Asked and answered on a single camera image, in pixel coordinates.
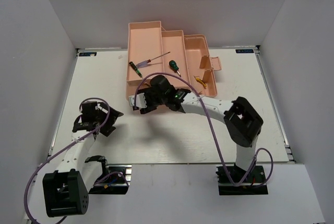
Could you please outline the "green stubby screwdriver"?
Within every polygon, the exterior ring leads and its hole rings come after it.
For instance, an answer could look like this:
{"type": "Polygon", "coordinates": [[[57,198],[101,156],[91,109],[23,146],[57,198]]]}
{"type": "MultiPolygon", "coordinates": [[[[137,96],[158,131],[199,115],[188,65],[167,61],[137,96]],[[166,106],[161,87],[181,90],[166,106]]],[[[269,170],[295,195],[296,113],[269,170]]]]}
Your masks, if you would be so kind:
{"type": "Polygon", "coordinates": [[[174,71],[175,73],[177,73],[181,77],[179,67],[177,66],[177,63],[174,60],[169,61],[169,67],[171,68],[172,71],[174,71]]]}

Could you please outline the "black precision screwdriver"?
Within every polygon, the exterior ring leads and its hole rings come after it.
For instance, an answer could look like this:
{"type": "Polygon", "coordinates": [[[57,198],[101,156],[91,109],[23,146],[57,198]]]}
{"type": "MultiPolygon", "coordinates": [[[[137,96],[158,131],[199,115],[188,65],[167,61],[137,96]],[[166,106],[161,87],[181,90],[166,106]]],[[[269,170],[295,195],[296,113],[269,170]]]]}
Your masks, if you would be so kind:
{"type": "Polygon", "coordinates": [[[139,71],[138,67],[133,63],[133,62],[129,62],[129,66],[135,71],[135,73],[142,78],[142,74],[139,71]]]}

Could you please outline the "pink plastic tool box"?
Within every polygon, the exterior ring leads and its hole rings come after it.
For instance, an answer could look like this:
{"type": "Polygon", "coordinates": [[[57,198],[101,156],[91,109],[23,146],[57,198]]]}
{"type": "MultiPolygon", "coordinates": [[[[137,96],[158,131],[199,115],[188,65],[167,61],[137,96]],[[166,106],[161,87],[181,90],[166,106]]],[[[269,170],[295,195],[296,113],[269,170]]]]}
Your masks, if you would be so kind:
{"type": "Polygon", "coordinates": [[[183,30],[165,30],[160,21],[133,22],[128,25],[128,62],[138,63],[171,52],[139,68],[140,78],[128,65],[126,76],[126,97],[134,95],[144,77],[156,72],[168,73],[167,79],[175,88],[187,88],[189,82],[200,95],[215,97],[218,94],[215,72],[221,70],[218,57],[209,53],[203,34],[185,35],[183,30]],[[174,60],[181,77],[171,70],[169,61],[174,60]],[[204,88],[194,76],[199,76],[204,88]]]}

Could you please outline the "purple handle screwdriver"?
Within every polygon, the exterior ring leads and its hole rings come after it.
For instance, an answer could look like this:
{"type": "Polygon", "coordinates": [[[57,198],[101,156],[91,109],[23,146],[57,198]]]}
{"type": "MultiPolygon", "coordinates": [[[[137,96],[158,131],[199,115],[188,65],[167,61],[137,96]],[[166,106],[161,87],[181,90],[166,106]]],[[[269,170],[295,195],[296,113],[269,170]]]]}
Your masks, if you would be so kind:
{"type": "Polygon", "coordinates": [[[163,56],[165,56],[165,55],[167,55],[167,54],[169,54],[169,53],[171,53],[171,52],[169,51],[169,52],[166,52],[166,53],[164,53],[164,54],[161,54],[161,55],[159,55],[159,56],[157,56],[157,57],[154,57],[154,58],[151,58],[151,59],[142,61],[142,62],[138,63],[138,64],[136,65],[136,67],[138,67],[138,68],[144,68],[144,67],[148,66],[152,61],[154,61],[154,60],[156,60],[156,59],[159,59],[159,58],[161,58],[161,57],[163,57],[163,56]]]}

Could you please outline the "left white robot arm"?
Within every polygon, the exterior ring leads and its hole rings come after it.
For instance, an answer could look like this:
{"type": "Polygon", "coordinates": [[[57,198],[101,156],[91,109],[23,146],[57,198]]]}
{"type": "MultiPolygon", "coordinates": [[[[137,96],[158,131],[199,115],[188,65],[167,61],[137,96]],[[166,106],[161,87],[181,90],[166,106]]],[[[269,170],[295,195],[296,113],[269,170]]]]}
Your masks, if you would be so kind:
{"type": "Polygon", "coordinates": [[[96,181],[110,177],[104,156],[89,157],[89,150],[98,135],[108,137],[118,117],[123,116],[105,101],[86,100],[80,104],[75,119],[71,147],[52,173],[44,175],[43,193],[48,217],[83,215],[88,210],[89,191],[96,181]]]}

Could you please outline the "yellow long-nose pliers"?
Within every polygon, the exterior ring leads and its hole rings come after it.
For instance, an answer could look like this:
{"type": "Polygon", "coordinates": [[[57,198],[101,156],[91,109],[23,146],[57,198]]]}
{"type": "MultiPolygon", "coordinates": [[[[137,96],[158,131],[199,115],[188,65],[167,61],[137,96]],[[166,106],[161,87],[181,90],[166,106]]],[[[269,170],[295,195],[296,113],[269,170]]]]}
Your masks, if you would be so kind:
{"type": "Polygon", "coordinates": [[[206,83],[205,83],[202,79],[200,79],[199,76],[194,76],[194,78],[195,78],[195,80],[196,80],[198,83],[200,83],[204,88],[207,88],[206,83]]]}

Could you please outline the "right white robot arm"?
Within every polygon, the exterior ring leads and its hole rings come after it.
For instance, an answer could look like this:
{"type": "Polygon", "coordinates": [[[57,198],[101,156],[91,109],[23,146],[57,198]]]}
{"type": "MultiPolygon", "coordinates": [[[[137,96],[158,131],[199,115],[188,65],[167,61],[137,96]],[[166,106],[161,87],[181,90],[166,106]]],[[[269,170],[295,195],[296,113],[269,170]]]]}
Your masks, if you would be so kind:
{"type": "Polygon", "coordinates": [[[201,96],[187,81],[184,82],[187,88],[176,89],[168,76],[167,73],[146,76],[150,86],[137,87],[129,100],[133,109],[146,114],[165,105],[174,112],[198,114],[208,121],[223,123],[236,143],[236,177],[243,182],[249,181],[255,174],[256,142],[264,123],[261,116],[244,97],[229,101],[201,96]]]}

